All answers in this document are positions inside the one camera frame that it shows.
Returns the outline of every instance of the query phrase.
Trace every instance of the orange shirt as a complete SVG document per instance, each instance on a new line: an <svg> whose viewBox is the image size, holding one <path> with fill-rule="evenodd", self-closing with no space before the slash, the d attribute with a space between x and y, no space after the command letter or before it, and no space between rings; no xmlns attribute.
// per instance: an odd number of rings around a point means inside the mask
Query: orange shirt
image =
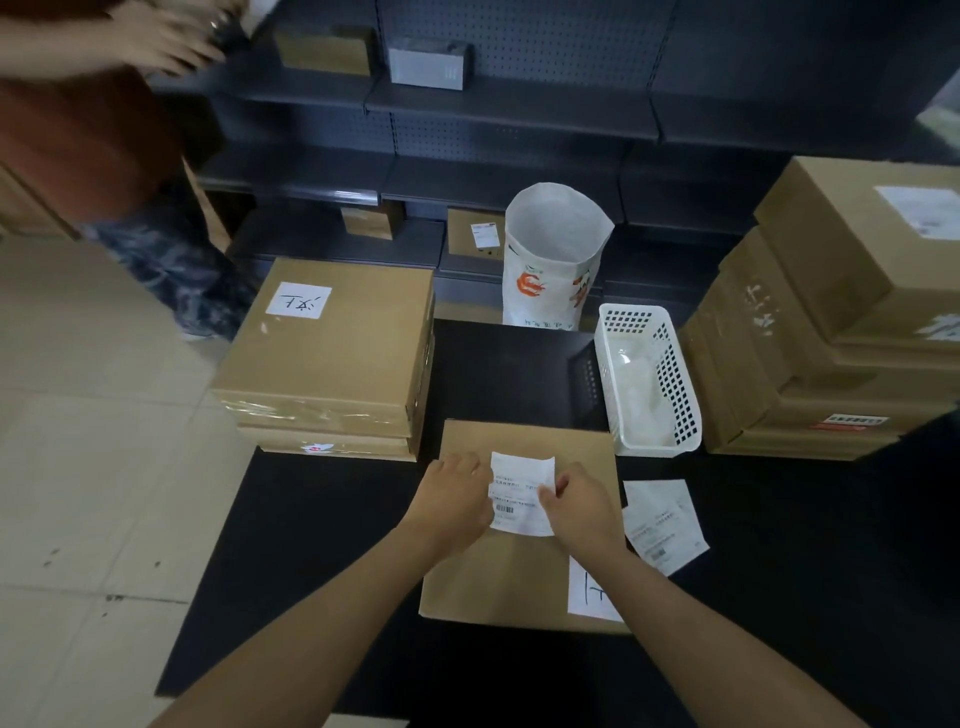
<svg viewBox="0 0 960 728"><path fill-rule="evenodd" d="M0 0L0 17L103 16L109 0ZM180 139L133 68L65 82L0 80L0 162L63 219L123 217L180 168Z"/></svg>

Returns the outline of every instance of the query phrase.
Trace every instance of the brown cardboard box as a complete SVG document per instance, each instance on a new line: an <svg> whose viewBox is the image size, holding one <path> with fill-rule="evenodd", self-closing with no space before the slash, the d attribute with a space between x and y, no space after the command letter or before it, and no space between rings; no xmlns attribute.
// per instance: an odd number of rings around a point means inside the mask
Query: brown cardboard box
<svg viewBox="0 0 960 728"><path fill-rule="evenodd" d="M958 190L956 167L797 157L756 219L830 342L960 354Z"/></svg>
<svg viewBox="0 0 960 728"><path fill-rule="evenodd" d="M791 397L960 399L960 356L831 345L817 331L759 228L720 264L719 307L749 331L757 366Z"/></svg>
<svg viewBox="0 0 960 728"><path fill-rule="evenodd" d="M314 32L274 31L283 65L307 71L370 76L375 66L373 28L339 25Z"/></svg>
<svg viewBox="0 0 960 728"><path fill-rule="evenodd" d="M240 434L253 440L268 452L416 461L420 453L423 416L426 412L427 395L430 391L433 348L434 344L431 339L425 356L423 373L420 376L420 392L414 405L414 432L410 437L371 437L369 435L348 435L343 432L311 432L278 427L252 427L249 425L240 425L238 428Z"/></svg>
<svg viewBox="0 0 960 728"><path fill-rule="evenodd" d="M861 400L843 395L796 397L778 392L756 355L746 327L722 304L722 280L710 287L698 322L713 366L740 429L846 429L905 434L955 409L952 401Z"/></svg>
<svg viewBox="0 0 960 728"><path fill-rule="evenodd" d="M897 442L884 432L741 427L704 342L697 315L678 334L703 416L707 452L814 460L855 460Z"/></svg>
<svg viewBox="0 0 960 728"><path fill-rule="evenodd" d="M267 312L289 284L319 318ZM239 425L410 437L432 321L432 270L278 258L210 389Z"/></svg>
<svg viewBox="0 0 960 728"><path fill-rule="evenodd" d="M609 432L447 420L440 455L473 450L539 459L556 457L557 473L579 460L599 479L619 511L619 481ZM616 521L618 538L623 523ZM485 533L464 553L441 562L423 579L420 614L471 624L627 633L620 622L566 611L569 556L554 537Z"/></svg>
<svg viewBox="0 0 960 728"><path fill-rule="evenodd" d="M344 227L351 235L393 240L403 222L403 203L384 200L376 207L341 207Z"/></svg>
<svg viewBox="0 0 960 728"><path fill-rule="evenodd" d="M474 257L491 257L496 260L503 260L503 243L507 239L504 232L504 213L486 212L476 209L458 209L450 207L446 211L446 244L451 255L473 255ZM481 243L490 239L488 231L492 229L489 225L493 224L496 229L496 236L500 242L497 248L479 248L477 241ZM472 226L486 226L477 228L474 234Z"/></svg>

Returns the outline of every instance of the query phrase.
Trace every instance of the tile floor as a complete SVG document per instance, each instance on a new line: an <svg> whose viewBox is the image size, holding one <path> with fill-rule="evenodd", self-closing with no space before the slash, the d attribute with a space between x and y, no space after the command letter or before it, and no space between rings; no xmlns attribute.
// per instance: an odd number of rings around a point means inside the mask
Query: tile floor
<svg viewBox="0 0 960 728"><path fill-rule="evenodd" d="M4 728L141 728L167 704L156 681L253 450L206 395L226 350L182 343L91 244L0 241Z"/></svg>

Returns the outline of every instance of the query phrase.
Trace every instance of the black table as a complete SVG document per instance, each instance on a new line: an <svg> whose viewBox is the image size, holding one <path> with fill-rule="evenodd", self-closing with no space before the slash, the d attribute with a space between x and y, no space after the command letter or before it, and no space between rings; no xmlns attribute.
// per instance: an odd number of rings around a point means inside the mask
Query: black table
<svg viewBox="0 0 960 728"><path fill-rule="evenodd" d="M258 450L158 693L178 695L403 515L446 418L605 429L590 334L438 320L420 463ZM957 426L857 463L618 458L685 478L710 551L689 593L809 672L871 725L960 724ZM629 637L422 619L403 601L337 704L414 725L692 725Z"/></svg>

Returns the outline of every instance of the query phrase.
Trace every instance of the forearm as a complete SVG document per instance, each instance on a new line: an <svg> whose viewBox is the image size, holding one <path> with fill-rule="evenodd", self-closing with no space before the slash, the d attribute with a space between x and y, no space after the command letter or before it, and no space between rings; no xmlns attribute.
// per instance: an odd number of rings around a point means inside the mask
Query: forearm
<svg viewBox="0 0 960 728"><path fill-rule="evenodd" d="M109 22L32 23L0 18L0 78L56 81L120 65L105 42Z"/></svg>
<svg viewBox="0 0 960 728"><path fill-rule="evenodd" d="M863 728L808 675L626 549L585 568L701 728Z"/></svg>
<svg viewBox="0 0 960 728"><path fill-rule="evenodd" d="M316 728L400 601L437 560L399 526L359 561L230 654L153 728Z"/></svg>

